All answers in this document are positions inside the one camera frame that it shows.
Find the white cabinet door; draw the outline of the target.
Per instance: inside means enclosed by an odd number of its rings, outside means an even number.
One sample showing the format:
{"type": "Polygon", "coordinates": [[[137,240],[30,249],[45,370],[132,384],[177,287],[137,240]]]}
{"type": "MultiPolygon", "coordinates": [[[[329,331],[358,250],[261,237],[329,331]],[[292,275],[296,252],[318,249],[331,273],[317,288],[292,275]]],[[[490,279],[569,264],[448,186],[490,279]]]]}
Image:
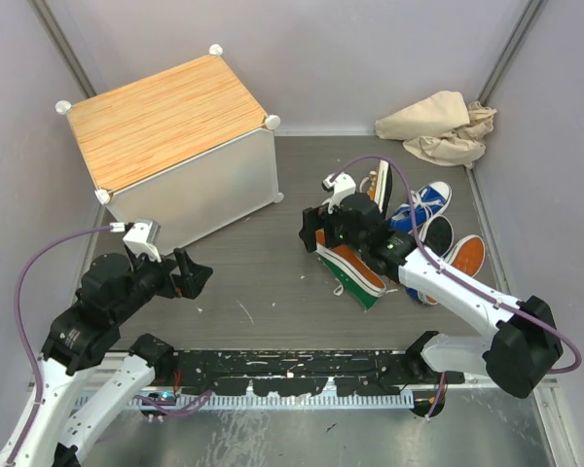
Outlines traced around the white cabinet door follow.
{"type": "Polygon", "coordinates": [[[166,255],[282,200],[274,134],[255,129],[113,194],[120,222],[152,219],[166,255]]]}

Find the green sneaker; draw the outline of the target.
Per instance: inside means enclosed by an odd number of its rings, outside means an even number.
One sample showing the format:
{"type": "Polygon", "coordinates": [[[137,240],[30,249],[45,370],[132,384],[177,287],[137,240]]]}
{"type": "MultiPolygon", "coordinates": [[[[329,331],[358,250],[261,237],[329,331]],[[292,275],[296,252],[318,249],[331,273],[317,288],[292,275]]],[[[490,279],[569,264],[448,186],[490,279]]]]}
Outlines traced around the green sneaker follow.
{"type": "Polygon", "coordinates": [[[318,230],[315,238],[317,257],[334,274],[342,288],[356,299],[364,312],[385,295],[386,284],[351,248],[345,245],[328,248],[324,230],[318,230]]]}

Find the orange sneaker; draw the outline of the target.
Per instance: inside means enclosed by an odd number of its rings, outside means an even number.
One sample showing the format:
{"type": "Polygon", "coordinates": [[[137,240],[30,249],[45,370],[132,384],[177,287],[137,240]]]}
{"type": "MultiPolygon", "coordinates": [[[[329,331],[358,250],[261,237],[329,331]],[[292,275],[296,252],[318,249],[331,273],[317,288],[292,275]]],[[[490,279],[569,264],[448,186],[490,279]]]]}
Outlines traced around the orange sneaker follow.
{"type": "Polygon", "coordinates": [[[385,218],[391,198],[393,175],[388,162],[380,160],[376,169],[371,170],[359,183],[359,191],[364,192],[379,208],[385,218]]]}
{"type": "Polygon", "coordinates": [[[453,268],[475,277],[486,258],[486,246],[481,237],[472,234],[459,240],[446,254],[445,261],[453,268]]]}

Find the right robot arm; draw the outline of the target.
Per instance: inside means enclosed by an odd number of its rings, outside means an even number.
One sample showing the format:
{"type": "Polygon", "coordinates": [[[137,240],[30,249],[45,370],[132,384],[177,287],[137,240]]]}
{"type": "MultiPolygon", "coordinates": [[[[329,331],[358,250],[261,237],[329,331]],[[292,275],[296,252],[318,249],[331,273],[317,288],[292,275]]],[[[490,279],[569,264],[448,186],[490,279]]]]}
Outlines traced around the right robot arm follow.
{"type": "Polygon", "coordinates": [[[318,233],[326,246],[350,247],[376,274],[430,296],[477,331],[475,338],[435,334],[422,343],[407,360],[417,382],[445,372],[476,374],[525,399],[563,354],[546,302],[536,296],[521,301],[457,270],[411,234],[391,229],[362,193],[304,209],[299,237],[310,252],[318,233]]]}

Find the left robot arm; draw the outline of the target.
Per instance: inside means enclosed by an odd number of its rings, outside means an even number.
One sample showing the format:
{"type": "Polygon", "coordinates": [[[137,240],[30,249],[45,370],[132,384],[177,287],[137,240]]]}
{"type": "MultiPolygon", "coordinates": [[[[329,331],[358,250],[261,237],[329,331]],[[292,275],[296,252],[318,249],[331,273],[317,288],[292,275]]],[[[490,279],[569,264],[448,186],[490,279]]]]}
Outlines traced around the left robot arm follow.
{"type": "Polygon", "coordinates": [[[174,348],[142,335],[116,373],[75,411],[77,398],[119,340],[121,326],[155,297],[195,299],[212,274],[182,249],[159,262],[119,253],[96,258],[76,302],[50,327],[35,361],[34,392],[0,451],[0,466],[81,465],[123,406],[144,387],[167,384],[177,372],[174,348]]]}

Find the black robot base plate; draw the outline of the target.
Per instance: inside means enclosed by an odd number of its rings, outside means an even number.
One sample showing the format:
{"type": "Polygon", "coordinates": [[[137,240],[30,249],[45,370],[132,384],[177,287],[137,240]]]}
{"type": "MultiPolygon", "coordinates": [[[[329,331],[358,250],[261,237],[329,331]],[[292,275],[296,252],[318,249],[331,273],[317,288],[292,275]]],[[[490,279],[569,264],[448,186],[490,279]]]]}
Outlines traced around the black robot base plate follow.
{"type": "Polygon", "coordinates": [[[332,383],[339,397],[368,397],[434,386],[440,375],[394,350],[189,350],[170,381],[186,395],[316,396],[332,383]]]}

